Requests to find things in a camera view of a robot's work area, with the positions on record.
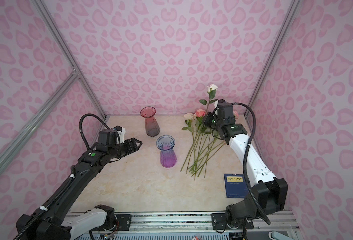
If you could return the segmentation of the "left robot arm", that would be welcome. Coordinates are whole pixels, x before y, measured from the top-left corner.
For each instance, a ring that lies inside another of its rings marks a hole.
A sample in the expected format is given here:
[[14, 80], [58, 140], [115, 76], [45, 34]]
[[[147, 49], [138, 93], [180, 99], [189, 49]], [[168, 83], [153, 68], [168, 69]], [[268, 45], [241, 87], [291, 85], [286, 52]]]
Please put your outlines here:
[[91, 211], [66, 220], [65, 217], [86, 188], [103, 168], [137, 152], [142, 141], [131, 138], [122, 141], [123, 130], [105, 129], [98, 141], [71, 166], [70, 174], [55, 193], [31, 215], [22, 215], [16, 222], [17, 240], [74, 240], [93, 229], [116, 230], [115, 210], [97, 205]]

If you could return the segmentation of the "purple blue glass vase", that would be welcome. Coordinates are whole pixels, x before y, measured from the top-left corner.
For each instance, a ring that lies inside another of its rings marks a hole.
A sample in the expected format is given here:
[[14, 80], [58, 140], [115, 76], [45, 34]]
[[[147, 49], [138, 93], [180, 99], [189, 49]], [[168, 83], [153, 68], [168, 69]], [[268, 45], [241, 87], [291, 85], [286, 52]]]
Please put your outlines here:
[[176, 165], [177, 157], [174, 152], [175, 139], [169, 135], [160, 136], [156, 141], [156, 147], [160, 150], [160, 163], [165, 168]]

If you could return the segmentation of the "pink white rose with bud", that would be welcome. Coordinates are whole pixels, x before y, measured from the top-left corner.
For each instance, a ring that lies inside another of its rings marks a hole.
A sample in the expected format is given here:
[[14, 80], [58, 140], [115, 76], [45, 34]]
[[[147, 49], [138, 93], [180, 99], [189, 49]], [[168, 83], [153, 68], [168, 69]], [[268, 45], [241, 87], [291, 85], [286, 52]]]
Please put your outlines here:
[[233, 111], [232, 109], [219, 110], [218, 108], [215, 108], [213, 113], [217, 113], [217, 112], [221, 115], [220, 117], [221, 128], [219, 130], [212, 130], [205, 126], [204, 134], [205, 135], [211, 134], [213, 141], [212, 143], [209, 144], [207, 153], [204, 155], [205, 160], [203, 162], [203, 166], [206, 166], [210, 158], [212, 158], [216, 154], [217, 151], [214, 153], [211, 153], [215, 148], [219, 146], [219, 145], [214, 145], [216, 142], [222, 141], [228, 145], [231, 137], [235, 137], [236, 135], [239, 135], [239, 134], [247, 135], [247, 131], [244, 129], [244, 127], [235, 122], [236, 119], [238, 118], [238, 113], [236, 111]]

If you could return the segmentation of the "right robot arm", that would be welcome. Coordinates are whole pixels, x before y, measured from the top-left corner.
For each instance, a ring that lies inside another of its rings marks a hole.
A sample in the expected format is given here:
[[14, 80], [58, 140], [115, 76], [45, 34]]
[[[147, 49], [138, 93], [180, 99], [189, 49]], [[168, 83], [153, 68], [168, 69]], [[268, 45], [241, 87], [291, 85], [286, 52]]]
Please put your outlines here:
[[242, 124], [236, 123], [234, 106], [236, 103], [219, 100], [215, 109], [203, 118], [203, 124], [217, 131], [220, 140], [224, 140], [240, 160], [248, 191], [242, 201], [226, 207], [224, 224], [245, 229], [248, 222], [261, 219], [269, 225], [268, 216], [284, 210], [288, 184], [285, 179], [276, 177], [252, 145], [256, 120], [252, 121], [251, 133], [247, 133]]

